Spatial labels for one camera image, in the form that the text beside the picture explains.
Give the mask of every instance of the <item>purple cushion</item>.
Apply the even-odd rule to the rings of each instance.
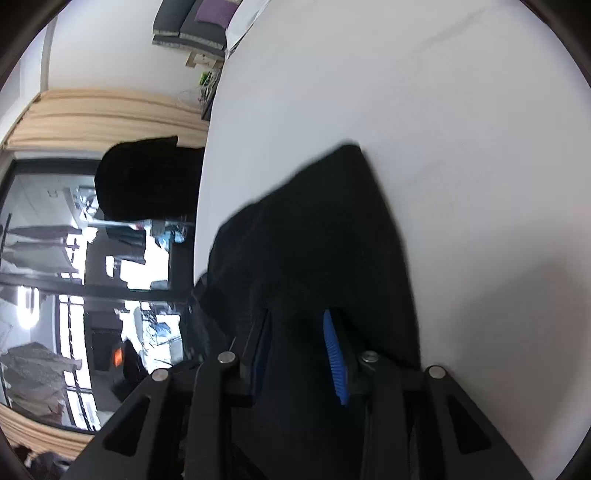
[[[215,23],[227,29],[238,5],[228,0],[203,0],[195,20]]]

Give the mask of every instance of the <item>white table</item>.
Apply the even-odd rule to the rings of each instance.
[[[275,0],[217,90],[196,275],[222,222],[344,140],[404,237],[424,365],[555,479],[591,424],[589,85],[518,0]]]

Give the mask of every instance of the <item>sofa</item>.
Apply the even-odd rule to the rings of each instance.
[[[203,2],[204,0],[163,0],[154,19],[152,43],[194,51],[214,60],[224,60],[225,28],[196,20],[197,11]]]

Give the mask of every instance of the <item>black fabric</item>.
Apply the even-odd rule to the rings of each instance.
[[[142,252],[146,250],[146,230],[134,230],[129,226],[108,226],[105,231],[111,240],[139,247]]]
[[[14,454],[17,456],[17,458],[22,463],[25,463],[27,461],[27,457],[32,452],[32,450],[30,448],[25,447],[23,445],[17,445],[16,447],[13,448],[13,450],[14,450]]]
[[[11,480],[33,480],[33,477],[15,455],[8,439],[0,428],[0,468],[2,477]]]
[[[203,361],[210,355],[227,350],[232,343],[232,337],[225,334],[201,308],[200,299],[206,286],[207,273],[204,273],[195,284],[178,321],[186,359]]]
[[[44,452],[31,461],[29,471],[35,480],[60,480],[71,463],[54,452]]]
[[[359,478],[364,409],[335,395],[324,309],[338,307],[373,349],[420,368],[404,251],[361,150],[340,147],[227,221],[197,296],[230,337],[271,312],[261,396],[233,412],[238,447],[269,480]]]
[[[177,140],[124,142],[105,153],[95,188],[106,218],[133,222],[195,215],[205,148],[177,147]]]

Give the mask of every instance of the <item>metal screw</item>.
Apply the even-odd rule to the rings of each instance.
[[[221,364],[231,364],[236,359],[234,352],[222,352],[217,356],[217,361]]]
[[[436,380],[441,380],[443,377],[446,376],[446,374],[447,372],[445,371],[445,369],[443,367],[440,367],[439,365],[433,365],[429,368],[429,375],[432,378],[435,378]]]
[[[367,350],[361,354],[361,360],[366,364],[374,364],[379,360],[379,355],[373,350]]]
[[[157,368],[152,372],[152,380],[155,382],[163,382],[168,378],[168,370],[165,368]]]

